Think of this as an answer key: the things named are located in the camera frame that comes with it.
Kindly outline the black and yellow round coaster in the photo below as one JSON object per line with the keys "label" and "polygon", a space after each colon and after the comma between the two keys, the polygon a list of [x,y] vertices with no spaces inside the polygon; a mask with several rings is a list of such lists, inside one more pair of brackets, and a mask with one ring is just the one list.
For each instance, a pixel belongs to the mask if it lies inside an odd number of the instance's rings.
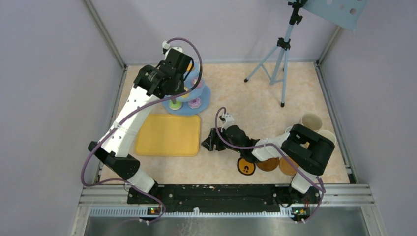
{"label": "black and yellow round coaster", "polygon": [[242,175],[251,176],[256,171],[256,164],[248,162],[241,157],[237,161],[237,169]]}

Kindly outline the green glazed donut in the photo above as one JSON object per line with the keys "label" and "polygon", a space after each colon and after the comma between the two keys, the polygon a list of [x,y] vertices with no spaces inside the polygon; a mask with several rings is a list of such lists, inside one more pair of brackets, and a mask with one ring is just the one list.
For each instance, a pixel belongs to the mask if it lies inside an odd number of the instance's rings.
{"label": "green glazed donut", "polygon": [[169,109],[173,111],[179,110],[182,107],[182,102],[180,101],[173,102],[173,100],[169,100],[168,107]]}

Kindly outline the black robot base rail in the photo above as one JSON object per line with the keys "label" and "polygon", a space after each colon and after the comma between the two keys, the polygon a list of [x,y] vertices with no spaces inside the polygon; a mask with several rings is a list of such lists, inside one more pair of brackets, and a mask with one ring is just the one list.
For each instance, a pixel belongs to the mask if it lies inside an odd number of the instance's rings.
{"label": "black robot base rail", "polygon": [[152,187],[149,194],[167,208],[213,207],[220,204],[291,206],[315,204],[320,198],[314,188],[301,194],[289,184],[160,184]]}

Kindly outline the purple donut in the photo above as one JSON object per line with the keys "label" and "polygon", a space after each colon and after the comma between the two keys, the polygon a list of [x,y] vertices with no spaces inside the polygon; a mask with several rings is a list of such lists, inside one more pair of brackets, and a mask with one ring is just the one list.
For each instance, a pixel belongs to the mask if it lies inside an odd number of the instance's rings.
{"label": "purple donut", "polygon": [[199,97],[198,98],[195,98],[193,100],[188,101],[188,106],[191,109],[197,109],[197,108],[199,108],[201,106],[201,104],[202,104],[202,101],[201,101],[201,99]]}

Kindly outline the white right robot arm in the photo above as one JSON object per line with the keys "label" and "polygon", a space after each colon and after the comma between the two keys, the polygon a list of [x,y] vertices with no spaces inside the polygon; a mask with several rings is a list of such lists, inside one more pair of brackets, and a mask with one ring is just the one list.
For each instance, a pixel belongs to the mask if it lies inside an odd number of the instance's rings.
{"label": "white right robot arm", "polygon": [[246,163],[241,173],[251,175],[251,166],[270,159],[291,159],[297,167],[288,189],[289,198],[301,203],[308,197],[313,181],[321,176],[335,148],[331,139],[301,125],[275,138],[252,139],[237,125],[227,128],[212,128],[208,137],[201,142],[208,151],[233,150]]}

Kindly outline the light brown wooden coaster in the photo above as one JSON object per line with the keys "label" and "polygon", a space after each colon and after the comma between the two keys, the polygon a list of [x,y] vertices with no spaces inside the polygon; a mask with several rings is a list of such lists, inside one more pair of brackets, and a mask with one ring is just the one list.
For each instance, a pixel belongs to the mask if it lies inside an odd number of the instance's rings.
{"label": "light brown wooden coaster", "polygon": [[288,176],[294,176],[297,173],[298,164],[289,158],[289,162],[282,157],[280,159],[279,168],[281,172]]}

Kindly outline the dark brown wooden saucer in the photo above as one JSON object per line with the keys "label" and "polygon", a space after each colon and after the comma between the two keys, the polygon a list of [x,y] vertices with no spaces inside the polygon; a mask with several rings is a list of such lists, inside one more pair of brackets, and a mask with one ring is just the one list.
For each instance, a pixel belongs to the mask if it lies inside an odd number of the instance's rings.
{"label": "dark brown wooden saucer", "polygon": [[256,166],[262,171],[270,172],[275,170],[279,166],[279,162],[279,158],[270,158],[262,162],[257,162]]}

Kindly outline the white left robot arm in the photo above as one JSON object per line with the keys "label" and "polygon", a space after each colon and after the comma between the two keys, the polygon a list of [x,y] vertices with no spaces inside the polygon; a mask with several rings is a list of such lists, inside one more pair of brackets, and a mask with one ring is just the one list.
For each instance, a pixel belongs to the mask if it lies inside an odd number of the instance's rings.
{"label": "white left robot arm", "polygon": [[89,150],[122,180],[139,189],[145,203],[157,199],[156,181],[141,170],[140,161],[129,154],[138,131],[158,101],[185,93],[184,75],[193,58],[174,46],[165,52],[157,66],[145,65],[136,78],[127,101],[112,128],[98,142],[91,142]]}

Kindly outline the cream cup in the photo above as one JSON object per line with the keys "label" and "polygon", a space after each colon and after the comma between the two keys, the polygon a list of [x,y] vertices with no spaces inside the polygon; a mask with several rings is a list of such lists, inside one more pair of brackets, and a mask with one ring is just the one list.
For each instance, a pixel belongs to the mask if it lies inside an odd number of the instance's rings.
{"label": "cream cup", "polygon": [[319,131],[323,127],[323,120],[315,113],[306,113],[300,118],[299,124],[313,131]]}
{"label": "cream cup", "polygon": [[329,130],[320,130],[318,131],[318,134],[322,135],[323,137],[329,139],[330,141],[332,141],[334,144],[337,143],[337,138],[336,135],[329,131]]}

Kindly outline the yellow cupcake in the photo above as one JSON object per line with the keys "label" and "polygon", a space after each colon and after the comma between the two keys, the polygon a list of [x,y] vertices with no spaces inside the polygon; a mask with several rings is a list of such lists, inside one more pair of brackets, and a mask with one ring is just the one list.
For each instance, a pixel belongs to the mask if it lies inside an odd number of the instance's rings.
{"label": "yellow cupcake", "polygon": [[181,98],[187,98],[187,97],[189,96],[189,91],[191,91],[191,90],[188,90],[188,91],[187,91],[187,94],[185,94],[185,95],[181,96]]}

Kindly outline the blue three-tier cake stand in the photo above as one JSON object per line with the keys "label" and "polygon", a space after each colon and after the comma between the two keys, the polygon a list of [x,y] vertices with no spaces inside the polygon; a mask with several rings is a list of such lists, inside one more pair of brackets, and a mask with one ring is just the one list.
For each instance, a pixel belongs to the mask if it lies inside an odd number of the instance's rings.
{"label": "blue three-tier cake stand", "polygon": [[[199,64],[190,62],[185,73],[184,89],[190,90],[198,80],[199,75]],[[190,93],[178,97],[174,104],[172,100],[162,102],[162,106],[166,111],[173,115],[179,116],[192,116],[196,115],[205,110],[210,103],[211,91],[210,88],[205,84],[202,78],[198,83],[197,87]]]}

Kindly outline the yellow serving tray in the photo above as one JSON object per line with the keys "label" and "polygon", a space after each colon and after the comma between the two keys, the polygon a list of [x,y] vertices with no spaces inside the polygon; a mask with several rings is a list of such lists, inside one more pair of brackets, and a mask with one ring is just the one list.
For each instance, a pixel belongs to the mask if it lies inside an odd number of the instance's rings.
{"label": "yellow serving tray", "polygon": [[192,157],[199,152],[201,119],[197,115],[149,115],[137,134],[141,156]]}

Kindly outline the light blue tripod stand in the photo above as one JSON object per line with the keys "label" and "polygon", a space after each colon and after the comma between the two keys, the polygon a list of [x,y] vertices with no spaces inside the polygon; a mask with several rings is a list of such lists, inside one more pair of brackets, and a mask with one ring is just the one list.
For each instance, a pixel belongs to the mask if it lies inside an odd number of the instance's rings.
{"label": "light blue tripod stand", "polygon": [[[289,51],[291,48],[291,34],[294,28],[294,25],[298,25],[303,16],[299,14],[300,10],[306,5],[308,0],[291,0],[288,1],[288,6],[292,8],[292,13],[289,19],[288,28],[286,30],[284,37],[279,37],[276,45],[270,50],[270,52],[258,63],[258,65],[251,71],[251,73],[244,79],[244,82],[247,83],[251,77],[262,68],[265,74],[269,78],[270,85],[276,83],[282,83],[281,91],[281,102],[280,106],[285,107],[285,94],[286,94],[286,83],[287,83],[287,73],[288,73],[288,63],[289,63]],[[272,54],[280,49],[278,58],[272,74],[268,72],[265,67],[265,62],[272,56]]]}

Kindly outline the light blue perforated panel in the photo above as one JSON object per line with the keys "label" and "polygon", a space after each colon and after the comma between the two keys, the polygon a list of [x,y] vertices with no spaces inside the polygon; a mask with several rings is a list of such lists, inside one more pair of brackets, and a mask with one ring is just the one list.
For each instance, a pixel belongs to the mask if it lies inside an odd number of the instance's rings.
{"label": "light blue perforated panel", "polygon": [[337,26],[355,32],[368,0],[308,0],[303,9]]}

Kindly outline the cream cup front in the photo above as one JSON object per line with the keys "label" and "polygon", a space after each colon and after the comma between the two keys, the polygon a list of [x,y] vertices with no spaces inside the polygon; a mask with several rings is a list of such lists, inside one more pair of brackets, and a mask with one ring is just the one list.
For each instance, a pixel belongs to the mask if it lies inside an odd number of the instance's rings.
{"label": "cream cup front", "polygon": [[323,137],[329,139],[330,141],[332,141],[334,144],[337,143],[337,138],[336,135],[329,131],[329,130],[320,130],[318,131],[318,134],[322,135]]}

